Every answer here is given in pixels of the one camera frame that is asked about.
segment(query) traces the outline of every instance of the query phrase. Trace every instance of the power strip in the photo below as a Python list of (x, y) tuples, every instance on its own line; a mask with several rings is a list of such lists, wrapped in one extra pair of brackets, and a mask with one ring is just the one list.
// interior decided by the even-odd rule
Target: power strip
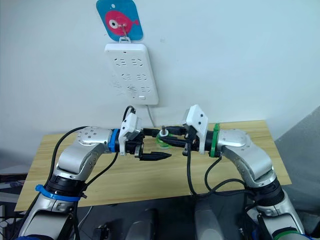
[(108, 43), (104, 51), (130, 103), (157, 105), (158, 92), (146, 46), (140, 43)]

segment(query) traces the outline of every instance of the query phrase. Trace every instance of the white power strip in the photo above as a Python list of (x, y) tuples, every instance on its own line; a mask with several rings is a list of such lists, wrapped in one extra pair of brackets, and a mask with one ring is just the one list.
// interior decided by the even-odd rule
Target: white power strip
[(146, 46), (108, 43), (104, 51), (129, 101), (138, 105), (157, 105), (158, 92)]

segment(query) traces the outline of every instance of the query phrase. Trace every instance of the white wall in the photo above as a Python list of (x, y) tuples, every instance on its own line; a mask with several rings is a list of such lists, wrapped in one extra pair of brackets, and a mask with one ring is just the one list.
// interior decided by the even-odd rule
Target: white wall
[[(28, 162), (44, 134), (118, 127), (128, 102), (106, 67), (96, 1), (0, 1), (1, 149)], [(265, 119), (277, 139), (320, 105), (320, 1), (135, 3), (158, 125), (198, 103), (210, 122)]]

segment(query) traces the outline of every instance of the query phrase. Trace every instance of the white cable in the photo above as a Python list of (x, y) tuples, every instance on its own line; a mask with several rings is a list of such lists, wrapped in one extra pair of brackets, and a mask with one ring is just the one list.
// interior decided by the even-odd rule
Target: white cable
[(152, 116), (151, 116), (151, 113), (150, 113), (149, 105), (146, 105), (146, 109), (148, 110), (148, 115), (149, 115), (150, 121), (151, 121), (151, 123), (152, 123), (152, 126), (155, 128), (155, 127), (156, 127), (156, 125), (155, 125), (154, 120), (152, 119)]
[(79, 224), (78, 224), (78, 228), (80, 229), (80, 227), (81, 227), (81, 224), (83, 224), (84, 223), (84, 221), (86, 220), (86, 218), (89, 216), (89, 214), (90, 214), (90, 212), (91, 212), (91, 210), (92, 210), (92, 208), (93, 208), (94, 206), (91, 206), (90, 208), (89, 208), (89, 211), (84, 215), (84, 217), (81, 219), (81, 221), (79, 222)]

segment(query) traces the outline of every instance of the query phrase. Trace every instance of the blue ring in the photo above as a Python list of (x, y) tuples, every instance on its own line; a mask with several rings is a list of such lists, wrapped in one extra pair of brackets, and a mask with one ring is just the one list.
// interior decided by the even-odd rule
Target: blue ring
[(108, 144), (108, 148), (110, 149), (110, 151), (112, 153), (115, 153), (116, 152), (116, 137), (117, 137), (117, 133), (119, 131), (119, 128), (115, 128), (112, 132), (112, 135), (111, 135), (111, 139), (110, 139), (110, 142)]
[(35, 190), (37, 192), (42, 193), (42, 195), (45, 197), (48, 197), (50, 199), (60, 200), (60, 201), (78, 202), (81, 198), (79, 196), (61, 196), (61, 195), (53, 194), (45, 190), (44, 186), (41, 184), (38, 184), (37, 186), (35, 186)]

